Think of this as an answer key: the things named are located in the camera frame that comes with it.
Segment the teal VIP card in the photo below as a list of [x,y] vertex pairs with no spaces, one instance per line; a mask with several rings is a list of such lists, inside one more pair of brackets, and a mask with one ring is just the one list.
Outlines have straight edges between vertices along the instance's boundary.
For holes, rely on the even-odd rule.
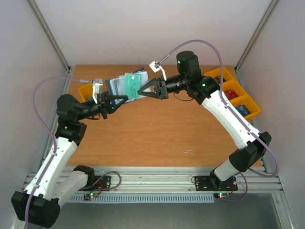
[[129,99],[138,99],[138,90],[141,87],[142,76],[140,74],[125,74],[125,95]]

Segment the red credit card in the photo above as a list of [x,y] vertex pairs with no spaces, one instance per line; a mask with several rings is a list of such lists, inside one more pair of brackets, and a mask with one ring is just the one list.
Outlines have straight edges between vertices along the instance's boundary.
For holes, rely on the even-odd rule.
[[224,94],[228,100],[233,100],[239,96],[234,90],[225,91]]

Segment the blue credit card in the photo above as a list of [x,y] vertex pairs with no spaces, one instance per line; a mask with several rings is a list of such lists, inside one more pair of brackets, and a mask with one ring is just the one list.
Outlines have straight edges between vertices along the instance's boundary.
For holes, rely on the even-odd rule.
[[235,108],[243,117],[246,117],[251,114],[251,112],[248,110],[248,108],[245,105],[238,105]]

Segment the black credit card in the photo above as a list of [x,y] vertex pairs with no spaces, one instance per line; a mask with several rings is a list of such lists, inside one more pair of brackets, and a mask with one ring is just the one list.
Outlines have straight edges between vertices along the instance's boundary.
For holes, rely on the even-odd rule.
[[220,83],[221,83],[221,77],[220,77],[220,76],[215,77],[215,81],[216,81],[218,84],[220,84]]

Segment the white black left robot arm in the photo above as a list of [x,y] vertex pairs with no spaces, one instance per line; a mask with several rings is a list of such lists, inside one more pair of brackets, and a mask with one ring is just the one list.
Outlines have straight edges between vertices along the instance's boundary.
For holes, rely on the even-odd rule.
[[78,165],[70,176],[57,184],[68,159],[81,143],[87,125],[82,119],[113,114],[128,100],[126,95],[104,92],[97,100],[90,98],[80,103],[70,94],[57,100],[58,127],[53,145],[34,179],[20,192],[16,191],[11,203],[19,220],[50,228],[57,220],[61,207],[77,191],[90,190],[99,183],[94,169]]

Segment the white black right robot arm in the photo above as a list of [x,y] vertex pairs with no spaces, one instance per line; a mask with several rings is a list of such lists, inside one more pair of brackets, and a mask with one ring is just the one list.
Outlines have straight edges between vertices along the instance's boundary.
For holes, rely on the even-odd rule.
[[214,189],[221,189],[227,180],[245,172],[266,153],[271,142],[268,132],[261,133],[236,110],[220,91],[220,86],[210,76],[202,75],[197,55],[183,51],[176,55],[178,75],[150,80],[138,94],[157,99],[167,99],[170,93],[185,90],[189,97],[207,109],[226,129],[237,150],[217,166],[209,175]]

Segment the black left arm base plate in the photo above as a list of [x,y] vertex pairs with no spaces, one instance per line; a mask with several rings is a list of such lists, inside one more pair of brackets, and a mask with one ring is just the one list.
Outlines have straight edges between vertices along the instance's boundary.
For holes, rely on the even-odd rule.
[[80,191],[109,191],[109,188],[112,184],[112,177],[109,175],[103,176],[100,178],[99,176],[95,176],[91,185],[88,183],[85,187],[82,187]]

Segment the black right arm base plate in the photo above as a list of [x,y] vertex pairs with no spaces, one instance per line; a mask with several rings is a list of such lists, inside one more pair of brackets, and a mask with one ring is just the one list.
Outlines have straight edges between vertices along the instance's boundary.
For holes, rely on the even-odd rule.
[[196,191],[237,191],[238,185],[235,177],[229,178],[218,188],[215,188],[209,179],[209,176],[193,176],[191,181],[195,185]]

